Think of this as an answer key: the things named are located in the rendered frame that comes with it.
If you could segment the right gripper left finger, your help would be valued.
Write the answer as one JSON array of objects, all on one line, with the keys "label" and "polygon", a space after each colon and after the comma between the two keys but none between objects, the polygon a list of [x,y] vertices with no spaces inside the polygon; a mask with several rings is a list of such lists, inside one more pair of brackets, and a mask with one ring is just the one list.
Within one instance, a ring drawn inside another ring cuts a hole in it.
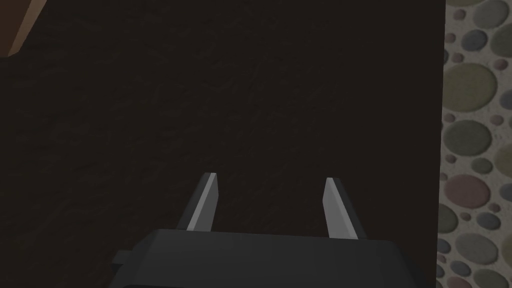
[{"label": "right gripper left finger", "polygon": [[218,199],[217,174],[206,172],[201,176],[192,193],[176,229],[200,232],[211,231]]}]

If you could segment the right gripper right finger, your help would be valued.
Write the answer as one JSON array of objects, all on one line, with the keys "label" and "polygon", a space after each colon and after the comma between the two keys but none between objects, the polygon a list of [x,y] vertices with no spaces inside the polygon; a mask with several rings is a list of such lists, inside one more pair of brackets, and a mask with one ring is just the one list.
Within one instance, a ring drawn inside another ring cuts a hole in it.
[{"label": "right gripper right finger", "polygon": [[329,238],[367,239],[349,194],[339,178],[326,179],[322,204]]}]

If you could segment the dark brown wooden table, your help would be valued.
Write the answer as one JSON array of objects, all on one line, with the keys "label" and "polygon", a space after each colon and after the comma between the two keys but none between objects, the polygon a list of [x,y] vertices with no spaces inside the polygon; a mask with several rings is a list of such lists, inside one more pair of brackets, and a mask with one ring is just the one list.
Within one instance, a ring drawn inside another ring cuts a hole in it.
[{"label": "dark brown wooden table", "polygon": [[201,175],[214,231],[326,237],[339,178],[435,285],[444,0],[47,0],[0,58],[0,288],[107,288]]}]

